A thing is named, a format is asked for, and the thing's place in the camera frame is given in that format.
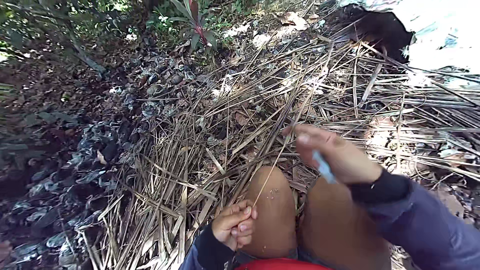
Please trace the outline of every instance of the dark fabric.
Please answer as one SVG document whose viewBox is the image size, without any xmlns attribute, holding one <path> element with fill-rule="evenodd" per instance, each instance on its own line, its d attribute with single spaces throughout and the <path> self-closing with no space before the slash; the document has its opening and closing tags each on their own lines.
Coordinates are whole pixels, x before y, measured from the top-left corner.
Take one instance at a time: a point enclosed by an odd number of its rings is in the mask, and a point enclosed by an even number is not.
<svg viewBox="0 0 480 270">
<path fill-rule="evenodd" d="M 354 200 L 365 207 L 380 234 L 402 246 L 422 270 L 480 269 L 480 232 L 417 183 L 384 171 L 373 186 L 351 186 Z M 223 270 L 233 256 L 209 225 L 180 270 Z"/>
<path fill-rule="evenodd" d="M 207 270 L 223 270 L 225 263 L 233 258 L 235 252 L 218 241 L 209 224 L 194 242 L 198 251 L 198 262 Z"/>
<path fill-rule="evenodd" d="M 409 179 L 400 175 L 392 175 L 386 170 L 372 184 L 350 184 L 355 202 L 379 204 L 399 201 L 408 195 Z"/>
<path fill-rule="evenodd" d="M 452 215 L 443 203 L 410 179 L 391 174 L 382 177 L 392 181 L 402 177 L 408 183 L 407 195 L 390 203 L 357 202 L 367 209 L 387 241 L 402 246 L 422 270 L 480 269 L 477 229 Z M 392 190 L 383 192 L 398 195 Z"/>
</svg>

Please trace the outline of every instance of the rock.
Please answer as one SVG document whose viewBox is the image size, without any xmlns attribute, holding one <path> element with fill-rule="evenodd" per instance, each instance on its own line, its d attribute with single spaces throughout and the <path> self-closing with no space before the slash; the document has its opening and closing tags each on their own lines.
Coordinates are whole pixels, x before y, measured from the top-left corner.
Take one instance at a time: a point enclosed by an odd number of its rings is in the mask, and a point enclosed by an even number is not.
<svg viewBox="0 0 480 270">
<path fill-rule="evenodd" d="M 177 85 L 183 80 L 183 77 L 180 75 L 174 75 L 172 78 L 172 84 Z"/>
<path fill-rule="evenodd" d="M 148 84 L 151 85 L 151 84 L 154 84 L 158 81 L 158 76 L 157 74 L 153 74 L 152 76 L 150 76 L 148 78 Z"/>
</svg>

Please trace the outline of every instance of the black sleeve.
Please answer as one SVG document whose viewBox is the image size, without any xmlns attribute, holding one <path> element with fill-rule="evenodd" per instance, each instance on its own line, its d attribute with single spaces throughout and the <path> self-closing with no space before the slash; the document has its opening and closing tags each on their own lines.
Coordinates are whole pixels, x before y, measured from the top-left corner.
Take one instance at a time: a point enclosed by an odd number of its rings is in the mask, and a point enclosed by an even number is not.
<svg viewBox="0 0 480 270">
<path fill-rule="evenodd" d="M 409 179 L 405 176 L 382 171 L 372 184 L 350 184 L 348 187 L 355 202 L 382 204 L 402 200 L 410 193 Z"/>
<path fill-rule="evenodd" d="M 208 224 L 195 239 L 198 262 L 206 270 L 224 270 L 225 263 L 232 260 L 235 252 L 218 241 L 213 235 L 212 224 Z"/>
</svg>

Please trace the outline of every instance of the wrist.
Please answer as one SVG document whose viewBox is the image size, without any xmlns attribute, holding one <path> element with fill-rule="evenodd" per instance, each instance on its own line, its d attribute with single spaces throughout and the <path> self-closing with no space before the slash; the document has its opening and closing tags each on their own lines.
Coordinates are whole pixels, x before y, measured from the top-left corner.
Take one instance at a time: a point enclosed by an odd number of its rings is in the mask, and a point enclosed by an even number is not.
<svg viewBox="0 0 480 270">
<path fill-rule="evenodd" d="M 362 183 L 372 184 L 380 178 L 383 171 L 384 169 L 382 166 L 378 165 L 377 163 L 373 163 L 373 166 L 369 169 L 368 175 L 363 179 Z"/>
</svg>

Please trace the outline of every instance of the stick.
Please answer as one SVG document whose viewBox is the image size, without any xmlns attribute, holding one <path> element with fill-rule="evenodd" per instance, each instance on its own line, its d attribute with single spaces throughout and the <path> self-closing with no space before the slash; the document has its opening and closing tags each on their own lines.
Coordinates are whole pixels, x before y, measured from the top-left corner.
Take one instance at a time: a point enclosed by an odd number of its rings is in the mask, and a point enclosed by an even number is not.
<svg viewBox="0 0 480 270">
<path fill-rule="evenodd" d="M 323 78 L 321 79 L 321 82 L 323 82 L 323 80 L 324 80 L 324 79 L 327 77 L 327 75 L 328 75 L 328 62 L 330 61 L 330 57 L 331 57 L 331 55 L 332 55 L 332 50 L 333 50 L 333 45 L 330 46 L 330 51 L 329 51 L 329 53 L 328 53 L 327 61 L 326 61 L 326 63 L 325 63 L 325 66 L 322 68 Z M 303 78 L 305 77 L 305 74 L 306 74 L 306 72 L 307 72 L 307 69 L 308 69 L 308 65 L 309 65 L 309 64 L 310 64 L 310 56 L 309 56 L 309 58 L 308 58 L 307 68 L 305 68 L 305 72 L 303 73 L 303 76 L 302 76 L 300 82 L 303 81 Z M 307 97 L 305 100 L 309 100 L 309 99 L 312 97 L 313 91 L 314 91 L 314 89 L 312 88 L 312 89 L 310 90 L 310 94 L 308 95 L 308 97 Z M 267 185 L 268 179 L 270 178 L 270 175 L 272 174 L 273 169 L 275 168 L 275 165 L 276 165 L 277 162 L 278 162 L 278 159 L 279 159 L 280 156 L 282 155 L 282 152 L 283 152 L 283 150 L 285 149 L 285 146 L 287 145 L 287 142 L 290 140 L 290 138 L 291 138 L 291 136 L 292 136 L 292 134 L 293 134 L 293 130 L 295 129 L 295 125 L 298 123 L 298 121 L 299 121 L 299 119 L 300 119 L 300 116 L 301 116 L 302 113 L 303 113 L 303 109 L 305 108 L 305 104 L 306 104 L 306 103 L 307 103 L 307 102 L 302 103 L 301 108 L 300 108 L 300 111 L 299 111 L 299 113 L 297 114 L 297 117 L 296 117 L 296 119 L 295 119 L 295 122 L 294 122 L 293 125 L 292 125 L 292 129 L 290 130 L 290 134 L 287 136 L 287 138 L 286 138 L 285 141 L 283 142 L 282 148 L 281 148 L 280 152 L 278 153 L 278 155 L 277 155 L 277 157 L 276 157 L 276 159 L 275 159 L 275 162 L 274 162 L 273 165 L 272 165 L 272 169 L 270 169 L 270 172 L 269 172 L 268 175 L 267 175 L 267 179 L 265 179 L 264 185 L 262 185 L 262 188 L 260 189 L 260 192 L 258 193 L 257 198 L 255 199 L 255 202 L 253 203 L 252 208 L 255 207 L 255 205 L 257 204 L 258 198 L 260 198 L 260 194 L 262 194 L 265 186 Z"/>
</svg>

